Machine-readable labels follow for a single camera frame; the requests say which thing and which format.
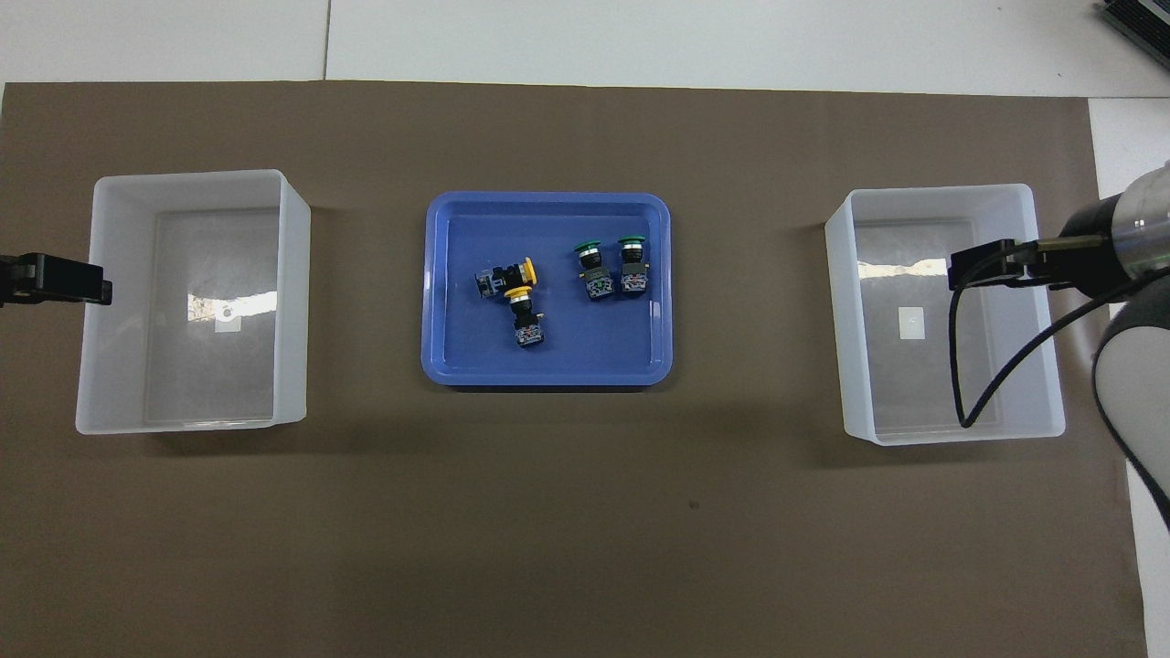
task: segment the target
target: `black clamp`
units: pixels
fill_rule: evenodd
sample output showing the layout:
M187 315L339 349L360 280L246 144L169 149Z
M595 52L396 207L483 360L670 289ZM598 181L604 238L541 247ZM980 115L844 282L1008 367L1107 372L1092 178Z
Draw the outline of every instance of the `black clamp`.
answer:
M1096 285L1096 279L1104 280L1097 272L1102 270L1100 263L1107 260L1116 266L1112 242L1106 235L1061 235L1030 242L993 240L951 254L947 282L951 290L983 286L1048 286L1053 290L1078 287L1085 292L1086 282Z
M110 306L113 285L104 274L96 265L48 254L0 255L0 307L46 301Z

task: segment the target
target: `blue tray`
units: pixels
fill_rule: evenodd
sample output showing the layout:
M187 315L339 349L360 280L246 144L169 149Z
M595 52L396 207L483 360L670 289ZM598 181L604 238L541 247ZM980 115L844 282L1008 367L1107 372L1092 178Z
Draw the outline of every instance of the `blue tray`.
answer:
M590 301L573 247L601 240L620 272L619 237L646 237L649 289ZM516 345L503 299L481 299L476 273L530 256L543 343ZM447 192L427 211L422 369L459 386L648 386L674 362L670 213L653 194Z

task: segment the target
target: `white label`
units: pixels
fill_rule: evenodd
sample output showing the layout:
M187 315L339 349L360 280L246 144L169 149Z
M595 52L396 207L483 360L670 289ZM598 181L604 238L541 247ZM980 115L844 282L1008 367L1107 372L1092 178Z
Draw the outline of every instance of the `white label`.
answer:
M230 334L233 331L239 331L240 330L240 324L241 324L242 320L243 320L242 315L238 315L238 316L233 317L232 320L228 320L227 322L225 322L225 321L222 321L222 320L220 320L220 318L216 317L215 318L215 333L216 334Z
M927 325L922 320L922 307L897 307L897 336L903 341L925 340Z

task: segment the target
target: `translucent storage box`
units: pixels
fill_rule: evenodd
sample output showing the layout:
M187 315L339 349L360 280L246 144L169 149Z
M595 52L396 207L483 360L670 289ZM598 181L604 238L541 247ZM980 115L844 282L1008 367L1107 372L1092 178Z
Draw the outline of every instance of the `translucent storage box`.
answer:
M951 397L947 266L954 252L1037 239L1026 185L854 190L825 225L845 431L880 445L1055 437L1065 431L1047 342L959 427ZM968 411L1051 324L1045 288L963 293L957 337Z
M267 427L305 414L309 206L280 171L94 189L77 431Z

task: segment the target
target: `brown tabletop surface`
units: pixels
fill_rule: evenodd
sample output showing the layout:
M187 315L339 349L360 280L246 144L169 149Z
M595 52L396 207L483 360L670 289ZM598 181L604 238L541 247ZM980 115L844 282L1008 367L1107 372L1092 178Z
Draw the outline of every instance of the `brown tabletop surface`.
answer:
M878 447L837 381L845 196L1026 183L1054 234L1096 198L1085 100L9 84L0 130L2 253L87 259L110 174L274 167L312 206L301 423L82 437L82 308L0 309L0 656L1144 656L1103 314L1057 340L1061 438ZM448 190L661 197L667 379L427 379Z

